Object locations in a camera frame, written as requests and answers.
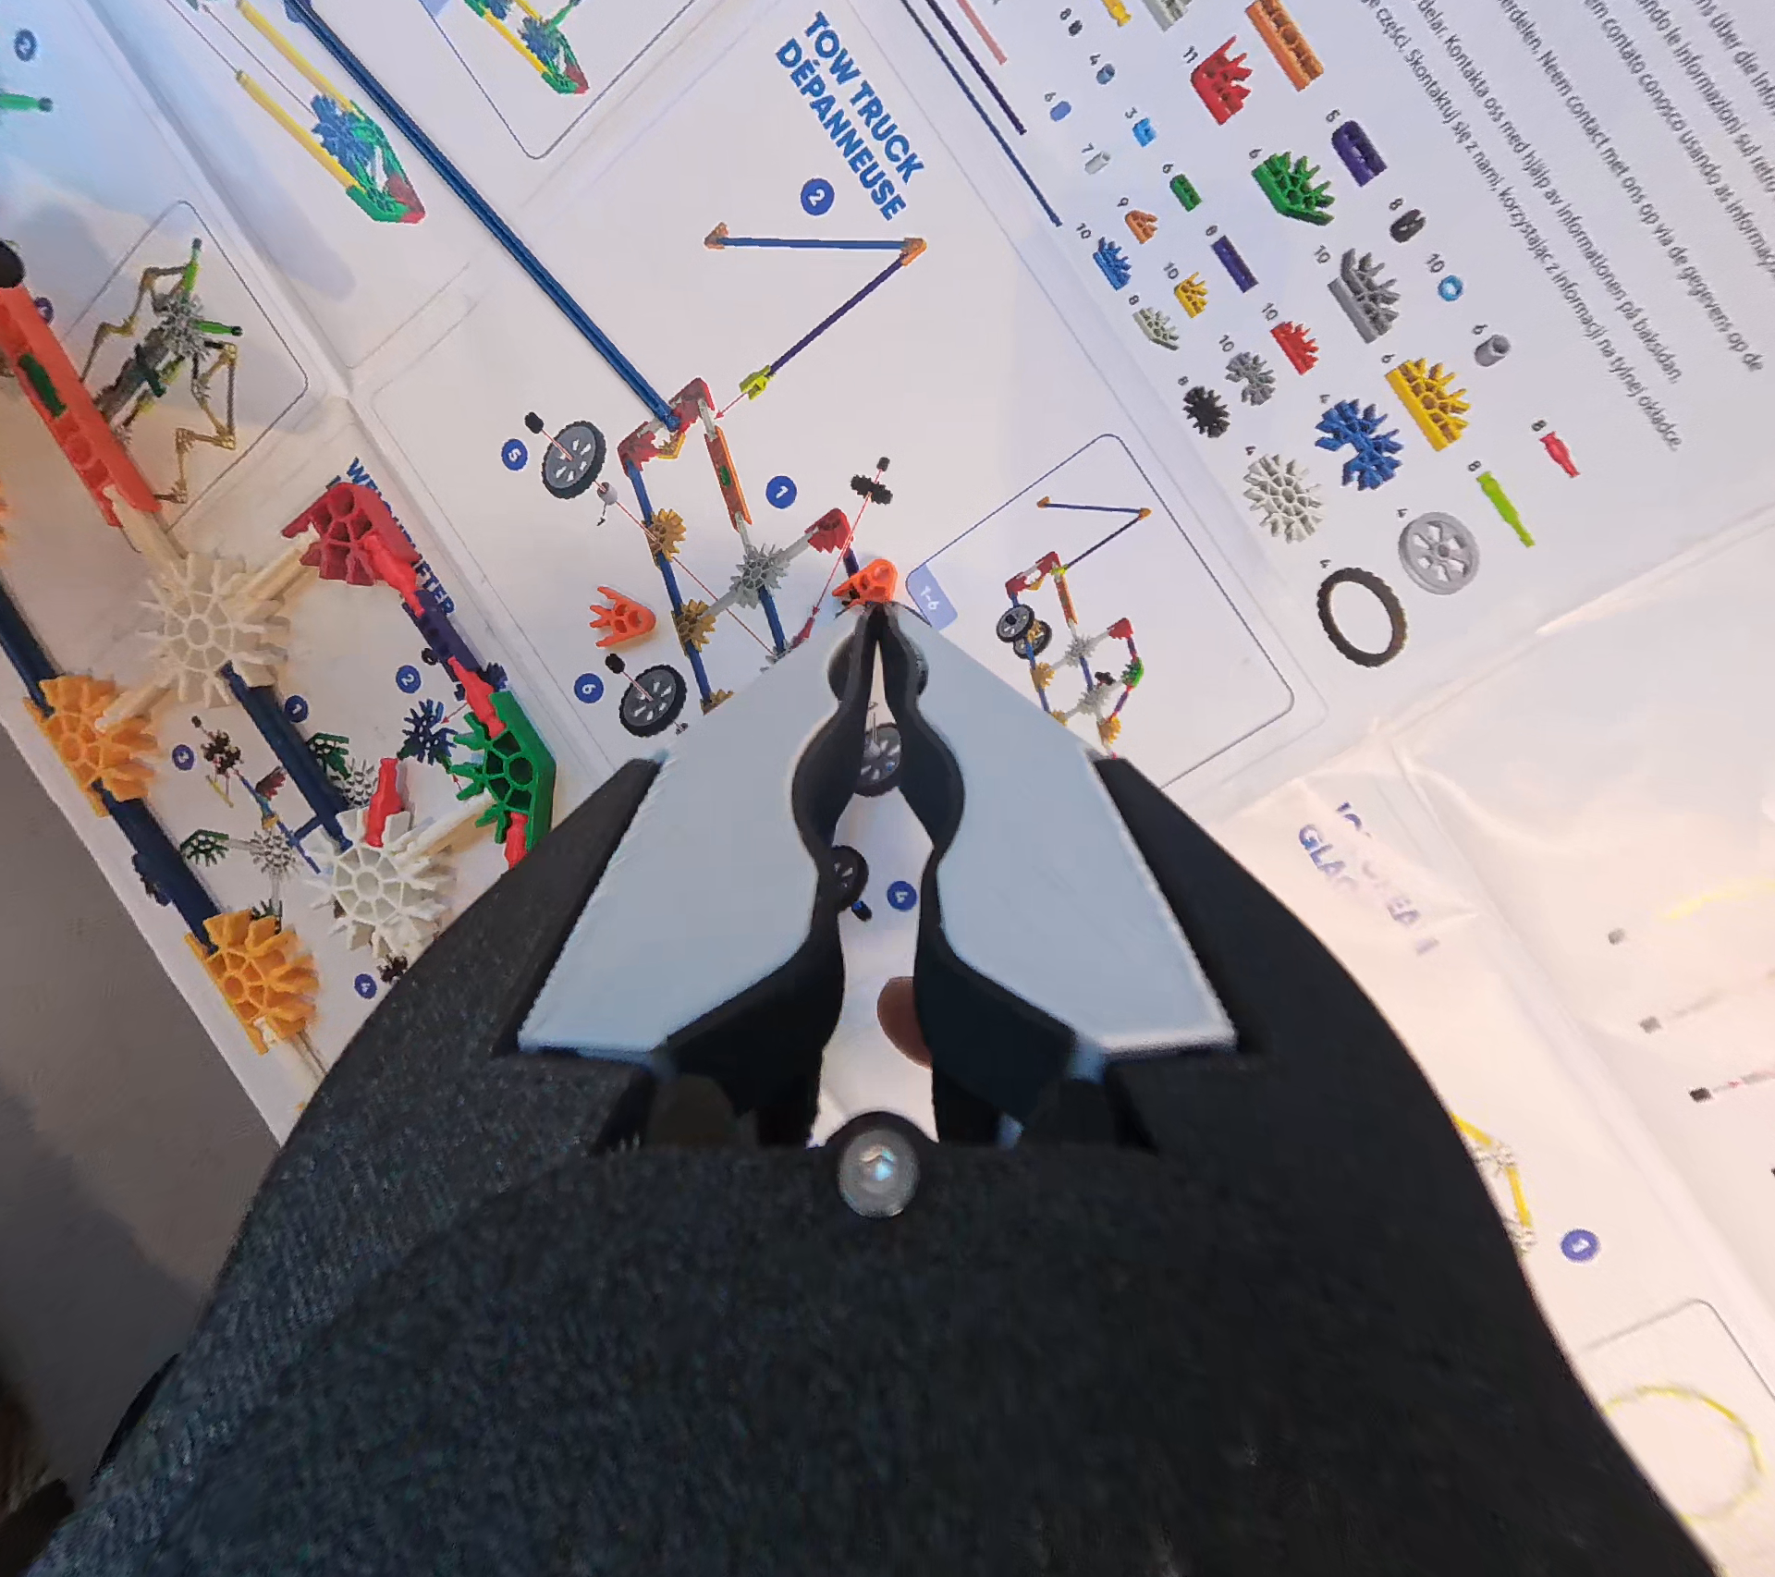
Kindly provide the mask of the colourful rod connector frame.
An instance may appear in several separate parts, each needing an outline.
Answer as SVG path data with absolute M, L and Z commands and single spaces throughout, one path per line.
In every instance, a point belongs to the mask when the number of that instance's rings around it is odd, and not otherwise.
M 200 241 L 151 266 L 121 322 L 132 355 L 104 387 L 75 367 L 14 244 L 4 244 L 4 376 L 43 422 L 100 516 L 143 560 L 148 665 L 134 686 L 50 662 L 4 592 L 4 654 L 29 716 L 75 791 L 130 846 L 148 899 L 185 942 L 254 1053 L 293 1048 L 310 1076 L 319 975 L 290 927 L 280 882 L 318 881 L 329 933 L 392 982 L 453 912 L 449 851 L 490 832 L 506 866 L 552 826 L 556 758 L 510 680 L 458 631 L 403 519 L 364 481 L 333 481 L 264 564 L 181 543 L 192 446 L 236 444 L 239 331 L 196 301 Z M 306 735 L 280 695 L 290 600 L 310 585 L 389 592 L 455 703 L 417 700 L 395 753 L 359 764 L 343 735 Z

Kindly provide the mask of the blue plastic rod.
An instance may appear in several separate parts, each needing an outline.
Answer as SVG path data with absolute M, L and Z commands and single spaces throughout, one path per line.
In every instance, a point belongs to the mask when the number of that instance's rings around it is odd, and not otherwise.
M 580 308 L 565 283 L 523 244 L 523 238 L 495 215 L 473 182 L 437 148 L 437 141 L 407 116 L 369 62 L 338 39 L 318 14 L 315 0 L 280 0 L 287 14 L 328 49 L 343 71 L 359 83 L 369 99 L 412 143 L 412 151 L 446 182 L 455 200 L 481 224 L 481 228 L 506 250 L 506 259 L 538 285 L 560 316 L 586 341 L 586 348 L 642 399 L 649 419 L 670 434 L 683 430 L 683 419 L 660 388 L 630 365 L 610 332 Z

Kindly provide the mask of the white building instruction sheet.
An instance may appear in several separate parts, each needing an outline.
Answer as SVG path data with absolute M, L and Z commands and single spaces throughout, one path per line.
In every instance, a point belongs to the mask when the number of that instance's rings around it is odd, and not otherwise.
M 239 331 L 174 535 L 264 564 L 381 490 L 552 752 L 550 830 L 894 561 L 1340 952 L 1505 1281 L 1713 1572 L 1773 1574 L 1773 0 L 315 6 L 683 430 L 280 0 L 4 0 L 4 241 L 60 347 L 100 396 L 98 327 L 192 241 Z M 656 634 L 600 654 L 596 585 Z M 4 376 L 50 662 L 143 680 L 143 586 Z M 359 764 L 455 703 L 389 592 L 287 622 L 280 695 Z M 254 1053 L 29 744 L 290 1131 L 392 982 L 290 874 L 328 1072 Z M 928 1120 L 873 1028 L 930 851 L 898 764 L 873 691 L 818 1134 Z

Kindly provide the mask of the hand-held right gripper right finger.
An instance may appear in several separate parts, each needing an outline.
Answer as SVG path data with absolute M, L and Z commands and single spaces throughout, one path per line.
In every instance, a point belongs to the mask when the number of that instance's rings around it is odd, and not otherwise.
M 1231 1053 L 1098 758 L 918 616 L 875 614 L 875 660 L 930 839 L 913 979 L 937 1085 L 1027 1123 L 1057 1085 Z

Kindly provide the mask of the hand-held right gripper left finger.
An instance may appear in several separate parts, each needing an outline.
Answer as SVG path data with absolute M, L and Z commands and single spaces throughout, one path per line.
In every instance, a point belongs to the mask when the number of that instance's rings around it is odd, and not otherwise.
M 772 665 L 654 774 L 516 1041 L 710 1076 L 764 1131 L 808 1131 L 843 1010 L 833 861 L 855 799 L 875 614 Z

